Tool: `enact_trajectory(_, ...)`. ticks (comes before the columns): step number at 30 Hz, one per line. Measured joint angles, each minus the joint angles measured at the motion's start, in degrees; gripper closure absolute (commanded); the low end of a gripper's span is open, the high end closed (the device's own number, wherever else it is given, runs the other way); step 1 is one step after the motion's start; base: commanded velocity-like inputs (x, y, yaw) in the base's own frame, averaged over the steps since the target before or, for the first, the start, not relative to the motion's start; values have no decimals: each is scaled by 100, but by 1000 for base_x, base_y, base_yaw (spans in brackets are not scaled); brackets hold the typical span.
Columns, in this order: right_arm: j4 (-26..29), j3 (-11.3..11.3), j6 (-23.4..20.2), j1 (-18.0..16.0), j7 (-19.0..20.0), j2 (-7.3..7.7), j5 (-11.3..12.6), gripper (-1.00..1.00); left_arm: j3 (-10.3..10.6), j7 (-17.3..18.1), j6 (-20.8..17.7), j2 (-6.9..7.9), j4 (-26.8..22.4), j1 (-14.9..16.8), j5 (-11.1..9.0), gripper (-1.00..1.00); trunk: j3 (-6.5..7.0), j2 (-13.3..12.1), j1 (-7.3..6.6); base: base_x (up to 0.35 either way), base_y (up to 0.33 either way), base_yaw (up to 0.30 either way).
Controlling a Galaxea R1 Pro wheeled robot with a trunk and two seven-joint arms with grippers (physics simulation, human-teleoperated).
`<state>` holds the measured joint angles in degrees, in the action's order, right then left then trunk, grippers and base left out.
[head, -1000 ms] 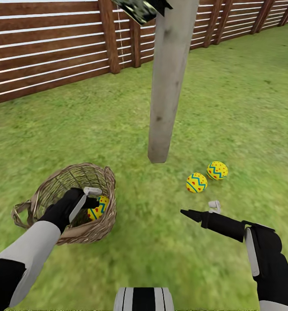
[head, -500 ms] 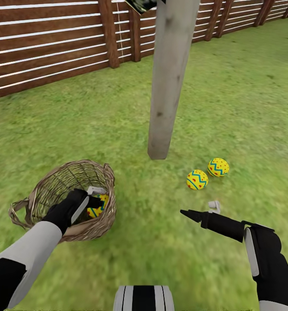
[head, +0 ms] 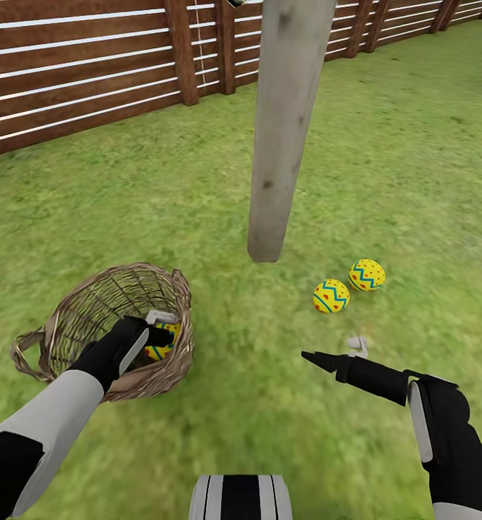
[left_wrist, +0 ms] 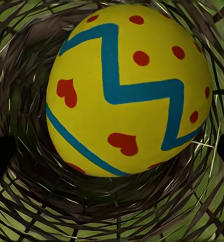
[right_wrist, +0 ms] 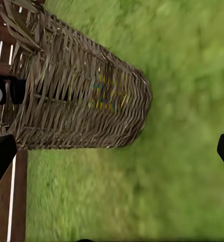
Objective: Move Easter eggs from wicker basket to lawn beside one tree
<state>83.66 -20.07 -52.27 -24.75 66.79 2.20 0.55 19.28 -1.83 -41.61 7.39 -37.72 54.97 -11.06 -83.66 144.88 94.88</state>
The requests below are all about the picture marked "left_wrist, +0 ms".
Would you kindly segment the wicker basket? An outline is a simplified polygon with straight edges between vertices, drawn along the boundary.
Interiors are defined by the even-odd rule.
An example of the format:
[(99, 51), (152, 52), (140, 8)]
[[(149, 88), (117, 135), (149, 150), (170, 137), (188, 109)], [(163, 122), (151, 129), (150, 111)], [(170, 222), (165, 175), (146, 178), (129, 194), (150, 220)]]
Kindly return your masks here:
[[(51, 67), (53, 64), (49, 66), (48, 63), (55, 60), (57, 56), (57, 52), (59, 52), (60, 48), (62, 47), (67, 37), (64, 37), (63, 39), (51, 44), (54, 40), (56, 40), (61, 35), (64, 35), (65, 32), (74, 30), (75, 27), (78, 24), (80, 24), (85, 18), (89, 17), (91, 14), (93, 14), (94, 12), (97, 12), (98, 10), (101, 10), (116, 4), (118, 5), (118, 4), (132, 4), (132, 3), (128, 3), (125, 0), (83, 0), (83, 2), (77, 2), (77, 0), (41, 0), (41, 2), (43, 2), (42, 5), (39, 5), (39, 6), (35, 5), (32, 9), (17, 15), (20, 12), (20, 10), (29, 2), (29, 0), (17, 0), (16, 2), (13, 2), (13, 3), (12, 3), (13, 0), (0, 0), (0, 2), (2, 1), (4, 2), (0, 5), (0, 15), (3, 13), (4, 10), (7, 10), (11, 7), (14, 7), (15, 5), (22, 3), (6, 19), (4, 19), (3, 22), (0, 22), (0, 44), (1, 44), (1, 40), (8, 33), (12, 34), (10, 39), (7, 41), (5, 46), (0, 51), (0, 53), (2, 52), (0, 56), (0, 137), (7, 135), (3, 125), (3, 114), (4, 114), (6, 127), (9, 135), (10, 135), (10, 115), (11, 114), (17, 115), (17, 125), (18, 125), (17, 140), (15, 141), (16, 142), (18, 141), (19, 143), (21, 152), (18, 148), (17, 148), (17, 151), (24, 159), (24, 162), (27, 168), (25, 169), (21, 165), (18, 155), (16, 154), (11, 164), (7, 168), (13, 174), (15, 179), (12, 179), (8, 171), (6, 170), (4, 174), (10, 180), (10, 184), (8, 185), (6, 181), (4, 181), (3, 177), (0, 180), (0, 185), (3, 188), (3, 190), (0, 192), (0, 201), (4, 203), (5, 206), (10, 211), (2, 208), (1, 206), (0, 206), (0, 210), (2, 210), (4, 213), (14, 218), (16, 221), (18, 221), (25, 227), (25, 231), (21, 231), (13, 227), (13, 225), (0, 211), (0, 214), (10, 223), (10, 225), (4, 223), (1, 220), (0, 220), (0, 223), (20, 235), (19, 239), (16, 242), (22, 242), (23, 239), (29, 240), (31, 242), (75, 242), (79, 240), (94, 240), (93, 242), (125, 242), (125, 241), (131, 241), (131, 240), (138, 240), (136, 242), (148, 242), (157, 236), (160, 236), (160, 240), (157, 242), (166, 242), (165, 241), (166, 238), (168, 238), (169, 236), (172, 236), (180, 229), (186, 227), (188, 224), (190, 225), (186, 230), (185, 234), (177, 242), (187, 242), (198, 235), (198, 237), (194, 241), (196, 242), (203, 234), (203, 232), (206, 230), (206, 228), (213, 223), (217, 227), (216, 232), (212, 236), (200, 242), (215, 242), (215, 240), (219, 237), (220, 234), (224, 236), (224, 221), (221, 223), (218, 220), (222, 216), (222, 211), (224, 207), (224, 197), (222, 202), (218, 206), (218, 208), (215, 210), (214, 214), (211, 212), (211, 210), (215, 206), (215, 201), (217, 198), (218, 191), (221, 188), (222, 184), (224, 183), (224, 176), (222, 177), (224, 161), (221, 159), (221, 157), (219, 162), (216, 187), (212, 191), (212, 193), (208, 196), (208, 198), (205, 200), (205, 203), (202, 203), (201, 201), (202, 195), (204, 194), (204, 192), (207, 193), (208, 186), (211, 183), (212, 179), (214, 178), (213, 177), (210, 181), (215, 158), (218, 154), (217, 147), (218, 147), (218, 141), (219, 141), (219, 134), (221, 135), (220, 126), (222, 121), (222, 115), (224, 116), (224, 89), (220, 89), (219, 87), (218, 77), (220, 78), (220, 76), (215, 68), (215, 63), (216, 63), (220, 67), (220, 70), (222, 70), (224, 73), (224, 67), (221, 61), (221, 56), (224, 59), (224, 50), (215, 36), (215, 33), (216, 33), (224, 42), (224, 25), (222, 21), (222, 19), (224, 18), (224, 6), (220, 10), (218, 10), (211, 0), (203, 0), (209, 6), (205, 5), (204, 3), (198, 0), (193, 0), (198, 6), (198, 8), (201, 10), (201, 12), (203, 13), (204, 15), (203, 17), (203, 15), (197, 10), (197, 8), (190, 0), (171, 0), (175, 5), (175, 7), (172, 5), (169, 5), (168, 3), (165, 3), (164, 0), (158, 0), (165, 6), (165, 8), (168, 10), (170, 14), (168, 14), (164, 9), (162, 9), (162, 7), (159, 6), (154, 0), (129, 0), (132, 2), (140, 3), (143, 6), (156, 9), (168, 15), (169, 17), (177, 21), (180, 25), (182, 25), (182, 23), (179, 22), (179, 19), (177, 19), (171, 11), (177, 13), (185, 20), (186, 24), (190, 27), (190, 29), (194, 33), (192, 35), (193, 38), (197, 37), (197, 39), (200, 41), (200, 43), (202, 44), (201, 50), (213, 67), (216, 83), (214, 82), (213, 79), (212, 80), (217, 87), (217, 90), (214, 90), (212, 92), (213, 98), (212, 98), (211, 104), (214, 112), (214, 117), (212, 117), (212, 113), (210, 109), (209, 116), (210, 116), (212, 128), (211, 128), (211, 134), (210, 136), (208, 136), (205, 143), (204, 143), (204, 140), (207, 137), (207, 132), (206, 132), (207, 120), (203, 125), (201, 131), (194, 138), (194, 140), (180, 153), (174, 156), (171, 160), (166, 161), (164, 163), (165, 169), (162, 172), (151, 177), (152, 174), (156, 171), (155, 169), (145, 181), (142, 181), (140, 177), (142, 177), (143, 174), (146, 173), (146, 171), (141, 173), (136, 173), (133, 179), (126, 180), (125, 183), (123, 183), (118, 187), (113, 187), (113, 183), (123, 178), (124, 176), (120, 176), (114, 180), (111, 180), (111, 177), (108, 177), (109, 184), (107, 184), (107, 186), (108, 185), (111, 186), (110, 191), (89, 191), (89, 192), (106, 193), (106, 194), (113, 195), (113, 201), (96, 202), (96, 201), (85, 201), (85, 200), (93, 200), (95, 198), (88, 199), (88, 198), (85, 198), (85, 196), (82, 197), (77, 193), (75, 193), (74, 191), (72, 191), (72, 190), (84, 191), (84, 195), (85, 195), (85, 192), (88, 189), (86, 189), (86, 187), (84, 187), (84, 189), (79, 189), (77, 186), (75, 186), (70, 181), (68, 181), (65, 177), (78, 180), (81, 183), (87, 183), (87, 184), (92, 184), (91, 183), (92, 181), (103, 177), (88, 175), (88, 174), (79, 172), (78, 170), (72, 167), (67, 167), (67, 166), (64, 167), (63, 164), (60, 161), (58, 161), (55, 157), (59, 158), (62, 161), (64, 160), (59, 155), (53, 153), (52, 150), (50, 150), (49, 148), (49, 143), (51, 145), (53, 144), (49, 135), (49, 131), (47, 129), (46, 115), (41, 115), (41, 113), (43, 112), (43, 109), (46, 104), (46, 92), (43, 93), (42, 90), (44, 87), (48, 85), (50, 73), (45, 78), (43, 83), (40, 85), (38, 90), (33, 88), (32, 85), (35, 82), (35, 78), (37, 76), (37, 73), (41, 64), (44, 64), (47, 67), (46, 70), (49, 70), (51, 72)], [(97, 4), (98, 6), (81, 8), (89, 4)], [(182, 5), (185, 8), (186, 12), (189, 14), (189, 16), (193, 19), (195, 23), (193, 23), (187, 17), (187, 15), (183, 12), (183, 10), (179, 7), (178, 4)], [(201, 4), (214, 10), (216, 14), (212, 16), (211, 13)], [(56, 8), (62, 5), (79, 5), (79, 6), (71, 7), (66, 10), (57, 11), (56, 13), (52, 12), (53, 8)], [(29, 21), (24, 23), (23, 26), (18, 31), (13, 30), (13, 28), (22, 19), (27, 17), (28, 14), (38, 10), (40, 11), (49, 10), (50, 12), (52, 12), (52, 14), (45, 14), (43, 16), (30, 19)], [(23, 17), (19, 19), (12, 27), (8, 26), (8, 24), (11, 23), (13, 19), (20, 16), (23, 16)], [(215, 23), (217, 23), (218, 21), (221, 22), (223, 37), (217, 31), (217, 28), (215, 26)], [(49, 39), (38, 49), (35, 49), (33, 47), (35, 44), (42, 42), (44, 39), (47, 39), (47, 38)], [(216, 55), (210, 48), (208, 41), (217, 50), (221, 63), (216, 58)], [(47, 49), (49, 47), (52, 47), (54, 45), (56, 45), (56, 47), (54, 47), (44, 56), (41, 56), (39, 54), (40, 51)], [(29, 57), (27, 61), (23, 65), (21, 65), (29, 48), (33, 50), (34, 56), (31, 58), (30, 62), (28, 63), (21, 78), (17, 79), (19, 73), (21, 72), (21, 70), (24, 68), (24, 66), (30, 59)], [(211, 60), (205, 54), (205, 50), (210, 54)], [(37, 56), (39, 57), (39, 61), (31, 68)], [(33, 72), (36, 69), (37, 71), (32, 81), (30, 82), (29, 85), (27, 85), (25, 81), (33, 74)], [(17, 111), (11, 111), (11, 101), (12, 101), (16, 82), (19, 83), (18, 106), (17, 106)], [(27, 87), (27, 91), (26, 91), (25, 99), (22, 106), (24, 86)], [(31, 90), (34, 90), (37, 93), (30, 107)], [(40, 94), (43, 94), (43, 100), (41, 105), (40, 105)], [(216, 102), (214, 99), (214, 94), (216, 94)], [(9, 96), (9, 110), (5, 110), (4, 106), (6, 104), (8, 96)], [(218, 119), (218, 114), (217, 114), (218, 96), (219, 96), (221, 108), (222, 108), (220, 121)], [(31, 114), (35, 104), (37, 104), (36, 114)], [(25, 131), (27, 129), (26, 123), (28, 121), (27, 117), (30, 118), (34, 135), (31, 135), (31, 136), (25, 135), (24, 138), (19, 138), (18, 137), (19, 120), (21, 121), (24, 134), (25, 134)], [(34, 126), (32, 117), (36, 118), (35, 120), (36, 127)], [(40, 118), (45, 118), (45, 127), (42, 126), (40, 122)], [(218, 133), (216, 133), (216, 130), (215, 130), (215, 125), (214, 125), (215, 119), (218, 125)], [(41, 135), (44, 135), (45, 142), (42, 140)], [(215, 139), (213, 145), (211, 145), (212, 135), (214, 135), (214, 139)], [(34, 147), (32, 147), (32, 145), (28, 142), (28, 138), (30, 139), (32, 137), (36, 138), (39, 149), (32, 142), (32, 140), (30, 141), (36, 149), (34, 149)], [(25, 139), (27, 140), (30, 150), (22, 142), (22, 140), (25, 140)], [(47, 155), (43, 153), (41, 145), (57, 162), (53, 161), (51, 158), (49, 158)], [(207, 153), (201, 161), (204, 145), (208, 146)], [(206, 169), (208, 157), (213, 148), (214, 148), (214, 153), (212, 157), (212, 162), (209, 164), (209, 166)], [(200, 163), (197, 169), (193, 171), (194, 161), (198, 157), (198, 154), (200, 153), (200, 151), (201, 151)], [(48, 159), (49, 161), (57, 165), (59, 168), (61, 168), (63, 172), (58, 171), (46, 159)], [(198, 196), (195, 193), (195, 190), (200, 185), (203, 177), (205, 176), (206, 172), (210, 167), (211, 169), (208, 177), (207, 186), (203, 191), (202, 195), (198, 198)], [(29, 173), (29, 171), (34, 173), (47, 186), (47, 188), (44, 185), (40, 184)], [(54, 184), (54, 187), (52, 189), (49, 189), (49, 186), (45, 183), (43, 178), (48, 180), (52, 184)], [(123, 187), (126, 187), (127, 185), (135, 182), (137, 179), (141, 181), (140, 184), (117, 192)], [(28, 190), (24, 189), (23, 187), (15, 183), (16, 180), (18, 180), (20, 183), (24, 183), (25, 186), (28, 188)], [(194, 183), (195, 180), (196, 180), (196, 184), (192, 187), (192, 184)], [(23, 197), (15, 194), (10, 188), (11, 185), (14, 185)], [(61, 189), (64, 189), (69, 193), (58, 191), (56, 190), (57, 187), (60, 187)], [(118, 201), (119, 198), (122, 198), (143, 187), (146, 187), (143, 193), (140, 193), (136, 196), (128, 198), (124, 201)], [(170, 201), (174, 193), (181, 188), (183, 188), (183, 190), (181, 190)], [(121, 197), (119, 198), (116, 197), (116, 193), (121, 193), (128, 190), (130, 191), (125, 193)], [(15, 203), (3, 197), (2, 193), (4, 191), (8, 193), (8, 195), (13, 199)], [(191, 192), (181, 201), (184, 195), (189, 191)], [(144, 196), (146, 194), (148, 195), (141, 200), (128, 201), (134, 198)], [(192, 209), (190, 210), (187, 209), (183, 213), (179, 214), (192, 195), (195, 195), (195, 197), (197, 198), (198, 200), (197, 203), (194, 205)], [(39, 206), (33, 203), (28, 198), (28, 196), (36, 200), (38, 203), (42, 203), (42, 206)], [(70, 200), (65, 196), (83, 199), (83, 201)], [(168, 197), (167, 201), (163, 205), (158, 207), (157, 204), (165, 200), (167, 197)], [(208, 209), (212, 200), (213, 200), (213, 206)], [(35, 210), (36, 214), (26, 209), (24, 205), (21, 203), (21, 201), (31, 206)], [(163, 232), (166, 232), (167, 230), (184, 222), (187, 219), (187, 217), (190, 215), (190, 213), (194, 210), (194, 208), (197, 206), (198, 203), (201, 204), (201, 207), (198, 210), (195, 217), (193, 218), (193, 220), (188, 224), (184, 225), (183, 227), (179, 228), (178, 230), (164, 237)], [(54, 211), (57, 211), (58, 213), (62, 214), (62, 216), (52, 214), (45, 207), (49, 207)], [(171, 209), (169, 210), (167, 215), (161, 220), (159, 220), (159, 218), (170, 207)], [(129, 227), (123, 227), (123, 228), (121, 227), (121, 223), (131, 221), (135, 219), (135, 217), (141, 214), (142, 212), (149, 210), (151, 208), (154, 208), (154, 210), (150, 211), (148, 214), (142, 217), (139, 217), (139, 220), (135, 221)], [(24, 219), (22, 219), (21, 216), (18, 215), (18, 213), (15, 210), (18, 210), (24, 215), (27, 215), (28, 217), (32, 218), (31, 222), (29, 223)], [(141, 212), (137, 214), (135, 217), (129, 220), (121, 221), (121, 219), (130, 217), (131, 215), (133, 215), (135, 212), (138, 212), (138, 211), (141, 211)], [(220, 216), (219, 218), (216, 218), (219, 212), (220, 212)], [(190, 231), (195, 227), (195, 225), (199, 222), (200, 219), (202, 219), (202, 217), (206, 213), (210, 217), (210, 220), (207, 222), (207, 224), (197, 229), (196, 231), (190, 233)], [(154, 214), (155, 214), (155, 218), (151, 220), (149, 223), (147, 223), (146, 225), (136, 226), (141, 221), (144, 221), (145, 219), (147, 219), (148, 217), (151, 217)], [(53, 218), (59, 222), (50, 222), (46, 220), (44, 217)], [(66, 223), (63, 220), (75, 221), (76, 224)], [(110, 221), (116, 221), (116, 223), (109, 223)], [(34, 226), (35, 222), (40, 222), (46, 226), (49, 226), (63, 233), (64, 235), (44, 232), (43, 230), (39, 229), (37, 226)], [(102, 227), (113, 226), (113, 225), (116, 225), (117, 227), (115, 230), (107, 230), (107, 229), (102, 229), (102, 227), (85, 226), (84, 224), (87, 224), (87, 223), (108, 224)], [(72, 236), (70, 236), (60, 228), (56, 227), (55, 225), (73, 228), (74, 232)], [(149, 232), (143, 235), (136, 235), (152, 225), (155, 225), (155, 226)], [(121, 233), (128, 230), (137, 229), (137, 228), (139, 229), (133, 232), (128, 237), (120, 238)], [(90, 237), (79, 238), (77, 237), (77, 233), (79, 230), (102, 231), (103, 233), (93, 235)], [(2, 240), (4, 240), (5, 242), (15, 242), (9, 239), (9, 237), (5, 234), (5, 232), (1, 229), (1, 227), (0, 227), (0, 231), (5, 235), (3, 236), (2, 234), (0, 234), (0, 238)], [(44, 237), (46, 240), (38, 240), (32, 237), (30, 234), (28, 234), (28, 232), (37, 233), (40, 236)], [(114, 239), (108, 239), (108, 240), (93, 239), (96, 237), (112, 235), (116, 233), (117, 233), (117, 238), (114, 238)], [(68, 237), (68, 238), (71, 238), (71, 240), (62, 241), (55, 236)]]

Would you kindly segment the easter egg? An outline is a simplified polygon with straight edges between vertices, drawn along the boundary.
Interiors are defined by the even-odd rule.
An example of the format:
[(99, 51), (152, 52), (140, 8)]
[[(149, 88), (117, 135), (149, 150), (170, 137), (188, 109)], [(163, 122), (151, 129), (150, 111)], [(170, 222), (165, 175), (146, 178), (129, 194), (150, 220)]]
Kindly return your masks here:
[(85, 18), (57, 52), (47, 129), (79, 172), (133, 175), (194, 140), (212, 92), (207, 59), (184, 27), (156, 9), (116, 4)]

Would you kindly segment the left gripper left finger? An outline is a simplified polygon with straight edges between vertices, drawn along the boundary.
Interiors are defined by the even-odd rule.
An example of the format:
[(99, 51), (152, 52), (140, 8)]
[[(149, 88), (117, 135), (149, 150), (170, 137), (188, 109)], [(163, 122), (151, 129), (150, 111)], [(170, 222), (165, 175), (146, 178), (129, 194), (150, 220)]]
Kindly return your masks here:
[(13, 134), (0, 137), (0, 180), (17, 154)]

